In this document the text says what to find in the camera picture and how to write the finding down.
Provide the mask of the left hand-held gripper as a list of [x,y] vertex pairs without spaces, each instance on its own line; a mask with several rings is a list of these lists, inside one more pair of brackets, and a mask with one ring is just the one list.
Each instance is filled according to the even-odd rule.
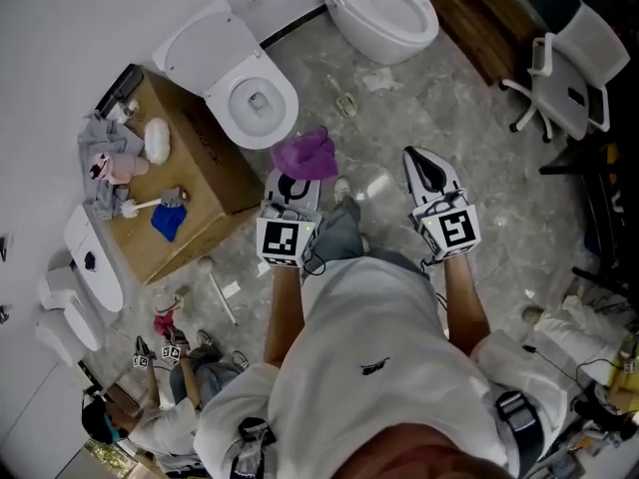
[[297,268],[311,260],[322,220],[320,187],[320,181],[297,181],[279,169],[269,173],[257,218],[260,259]]

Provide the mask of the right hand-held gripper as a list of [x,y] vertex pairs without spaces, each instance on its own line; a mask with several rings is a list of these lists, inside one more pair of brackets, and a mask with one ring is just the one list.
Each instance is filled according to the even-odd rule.
[[481,241],[475,205],[453,165],[435,152],[406,147],[402,163],[414,209],[409,218],[433,259],[448,259]]

